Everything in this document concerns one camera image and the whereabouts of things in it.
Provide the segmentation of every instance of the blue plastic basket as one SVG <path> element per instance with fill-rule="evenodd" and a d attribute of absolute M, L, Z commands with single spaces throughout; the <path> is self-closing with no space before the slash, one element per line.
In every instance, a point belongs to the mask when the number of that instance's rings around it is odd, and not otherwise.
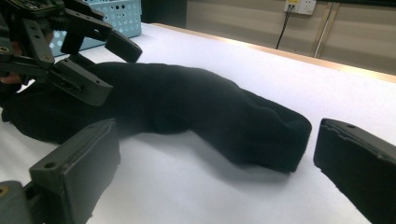
<path fill-rule="evenodd" d="M 127 37 L 134 37 L 142 34 L 142 26 L 140 16 L 142 15 L 142 7 L 140 0 L 86 0 L 91 8 L 101 11 L 105 14 L 104 21 L 110 23 L 114 29 L 117 29 Z M 64 37 L 67 32 L 54 32 L 52 42 L 49 44 L 53 56 L 63 55 L 61 47 L 64 43 Z M 105 42 L 98 41 L 86 37 L 80 49 L 88 49 L 100 45 Z"/>

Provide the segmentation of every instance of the black cloth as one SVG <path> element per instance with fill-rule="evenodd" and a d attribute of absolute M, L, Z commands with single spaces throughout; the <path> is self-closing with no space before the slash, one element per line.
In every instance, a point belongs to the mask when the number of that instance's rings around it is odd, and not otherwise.
<path fill-rule="evenodd" d="M 3 104 L 3 121 L 42 141 L 62 143 L 85 126 L 115 118 L 120 136 L 192 130 L 228 160 L 281 172 L 296 170 L 310 122 L 204 69 L 159 63 L 87 67 L 114 87 L 90 106 L 50 84 L 34 83 Z"/>

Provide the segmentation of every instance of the white surface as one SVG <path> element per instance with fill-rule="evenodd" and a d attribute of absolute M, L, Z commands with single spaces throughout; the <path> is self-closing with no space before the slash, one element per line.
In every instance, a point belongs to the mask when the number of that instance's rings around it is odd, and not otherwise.
<path fill-rule="evenodd" d="M 120 143 L 121 165 L 90 224 L 368 223 L 313 163 L 323 118 L 349 122 L 396 145 L 396 85 L 143 24 L 141 63 L 202 67 L 306 116 L 313 125 L 296 173 L 239 169 L 192 132 L 139 134 Z M 119 61 L 104 48 L 83 51 Z M 29 181 L 54 145 L 0 124 L 0 181 Z"/>

